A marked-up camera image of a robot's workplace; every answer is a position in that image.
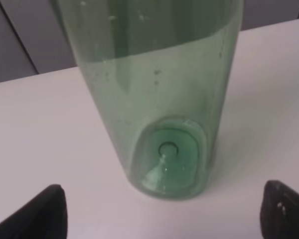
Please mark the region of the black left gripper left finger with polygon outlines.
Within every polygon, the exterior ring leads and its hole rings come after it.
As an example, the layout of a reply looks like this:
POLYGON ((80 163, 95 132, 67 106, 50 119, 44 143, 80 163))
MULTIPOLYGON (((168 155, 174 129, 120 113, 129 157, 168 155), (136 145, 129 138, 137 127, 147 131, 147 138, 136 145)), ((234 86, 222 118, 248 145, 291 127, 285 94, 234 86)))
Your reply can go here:
POLYGON ((68 213, 61 185, 45 188, 0 223, 0 239, 66 239, 68 213))

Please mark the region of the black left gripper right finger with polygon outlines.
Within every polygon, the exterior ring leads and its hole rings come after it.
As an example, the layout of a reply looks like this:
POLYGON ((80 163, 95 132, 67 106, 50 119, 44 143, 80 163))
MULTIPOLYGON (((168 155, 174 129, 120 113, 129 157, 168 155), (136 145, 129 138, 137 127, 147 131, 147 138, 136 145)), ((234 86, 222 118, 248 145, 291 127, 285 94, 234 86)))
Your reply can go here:
POLYGON ((265 239, 299 239, 299 193, 279 180, 267 181, 260 228, 265 239))

